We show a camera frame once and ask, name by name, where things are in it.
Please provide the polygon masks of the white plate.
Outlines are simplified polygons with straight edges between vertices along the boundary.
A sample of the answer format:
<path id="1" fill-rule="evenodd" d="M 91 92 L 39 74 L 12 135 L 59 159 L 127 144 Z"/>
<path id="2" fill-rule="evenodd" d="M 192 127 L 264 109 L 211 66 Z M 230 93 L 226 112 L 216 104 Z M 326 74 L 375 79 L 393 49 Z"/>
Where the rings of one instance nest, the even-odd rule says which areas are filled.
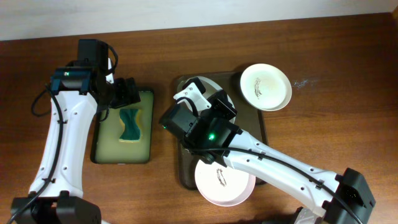
<path id="1" fill-rule="evenodd" d="M 248 66 L 241 74 L 239 87 L 244 99 L 262 111 L 281 110 L 292 98 L 292 86 L 287 76 L 269 64 Z"/>
<path id="2" fill-rule="evenodd" d="M 201 195 L 221 207 L 243 203 L 252 194 L 256 184 L 254 175 L 221 166 L 216 162 L 205 164 L 198 161 L 194 178 Z"/>
<path id="3" fill-rule="evenodd" d="M 178 88 L 177 88 L 177 93 L 173 96 L 173 98 L 175 99 L 175 101 L 177 102 L 177 100 L 181 97 L 187 97 L 190 96 L 190 93 L 188 93 L 190 90 L 188 87 L 183 87 L 185 84 L 188 84 L 188 81 L 198 78 L 199 81 L 202 83 L 202 85 L 205 87 L 205 92 L 202 93 L 202 98 L 205 98 L 208 102 L 210 102 L 210 96 L 212 96 L 213 94 L 223 90 L 222 87 L 219 86 L 219 84 L 217 84 L 216 82 L 214 82 L 213 80 L 210 80 L 207 77 L 203 77 L 203 76 L 195 76 L 195 77 L 191 77 L 188 78 L 185 81 L 181 81 L 178 84 Z M 229 97 L 229 95 L 226 95 L 228 102 L 231 104 L 232 108 L 235 109 L 234 103 L 232 102 L 231 98 Z M 188 109 L 192 112 L 192 106 L 190 106 L 189 102 L 187 100 L 182 100 L 183 102 L 185 102 L 185 104 L 187 105 Z M 198 111 L 198 115 L 196 115 L 196 117 L 199 117 L 201 115 L 201 113 L 203 111 L 206 111 L 207 109 L 205 109 L 205 106 L 199 106 L 197 107 L 197 111 Z M 235 123 L 235 119 L 236 117 L 233 117 L 232 119 L 229 120 L 230 123 Z"/>

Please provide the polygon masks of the yellow green sponge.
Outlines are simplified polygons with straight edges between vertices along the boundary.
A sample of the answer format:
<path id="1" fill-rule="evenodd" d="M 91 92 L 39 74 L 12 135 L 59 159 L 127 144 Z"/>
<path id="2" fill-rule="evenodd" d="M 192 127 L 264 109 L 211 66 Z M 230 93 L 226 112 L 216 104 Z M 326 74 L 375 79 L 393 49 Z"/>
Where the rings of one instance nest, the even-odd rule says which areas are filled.
<path id="1" fill-rule="evenodd" d="M 123 127 L 123 133 L 119 140 L 121 142 L 138 142 L 141 139 L 139 109 L 121 109 L 119 111 L 119 120 Z"/>

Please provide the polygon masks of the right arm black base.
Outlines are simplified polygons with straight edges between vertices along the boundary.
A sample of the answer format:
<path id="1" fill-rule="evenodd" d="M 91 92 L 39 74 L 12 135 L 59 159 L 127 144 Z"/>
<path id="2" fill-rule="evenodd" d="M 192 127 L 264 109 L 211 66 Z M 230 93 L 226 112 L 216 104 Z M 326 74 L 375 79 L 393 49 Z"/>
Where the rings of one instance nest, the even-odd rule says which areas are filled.
<path id="1" fill-rule="evenodd" d="M 314 214 L 310 209 L 299 207 L 292 215 L 260 221 L 260 224 L 321 224 L 322 217 Z"/>

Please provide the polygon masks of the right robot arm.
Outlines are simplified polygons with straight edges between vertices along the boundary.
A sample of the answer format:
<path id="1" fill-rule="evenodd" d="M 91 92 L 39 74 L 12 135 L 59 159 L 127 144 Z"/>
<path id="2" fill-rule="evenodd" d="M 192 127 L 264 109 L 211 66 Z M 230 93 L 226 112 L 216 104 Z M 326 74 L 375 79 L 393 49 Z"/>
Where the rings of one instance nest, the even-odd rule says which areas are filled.
<path id="1" fill-rule="evenodd" d="M 159 123 L 205 164 L 214 162 L 262 179 L 302 202 L 322 223 L 367 223 L 376 200 L 364 175 L 347 168 L 339 175 L 300 162 L 233 124 L 237 111 L 224 90 L 204 97 L 191 78 L 174 95 Z"/>

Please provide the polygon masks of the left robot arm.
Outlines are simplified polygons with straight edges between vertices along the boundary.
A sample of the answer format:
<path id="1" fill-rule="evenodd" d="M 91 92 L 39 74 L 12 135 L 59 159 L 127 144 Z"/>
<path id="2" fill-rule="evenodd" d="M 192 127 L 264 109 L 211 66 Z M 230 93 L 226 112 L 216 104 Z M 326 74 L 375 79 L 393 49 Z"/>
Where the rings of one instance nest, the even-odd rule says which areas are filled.
<path id="1" fill-rule="evenodd" d="M 106 42 L 81 39 L 78 58 L 46 85 L 51 120 L 44 154 L 27 197 L 16 197 L 9 223 L 103 223 L 99 206 L 83 199 L 82 170 L 94 116 L 140 102 L 133 78 L 114 78 L 118 61 Z"/>

